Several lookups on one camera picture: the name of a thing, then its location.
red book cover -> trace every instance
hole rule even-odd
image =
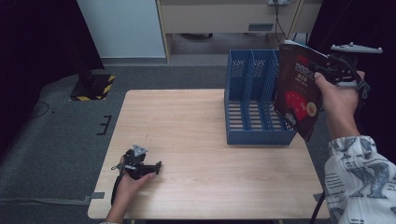
[[[322,106],[315,72],[309,64],[325,65],[327,56],[286,40],[279,45],[279,72],[274,110],[309,142]]]

wooden table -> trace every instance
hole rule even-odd
[[[289,146],[228,146],[224,90],[128,91],[88,215],[105,218],[120,156],[134,143],[163,162],[128,209],[132,219],[310,218],[322,192],[300,135]],[[327,218],[325,204],[318,214]]]

left hand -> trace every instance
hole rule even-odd
[[[126,209],[134,199],[136,193],[156,175],[157,174],[155,173],[151,173],[142,176],[138,180],[134,180],[128,173],[125,172],[122,174],[122,179],[117,187],[116,197],[110,211],[108,212],[106,221],[122,223]]]

black curtain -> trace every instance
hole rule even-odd
[[[378,151],[396,162],[396,1],[323,0],[308,46],[330,53],[331,45],[354,42],[384,53],[360,54],[358,69],[372,87],[358,122]]]
[[[45,85],[92,69],[104,67],[77,1],[1,0],[0,159]]]

floral shirt sleeve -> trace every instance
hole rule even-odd
[[[329,148],[325,191],[332,223],[396,223],[396,167],[377,153],[375,141],[349,136]]]

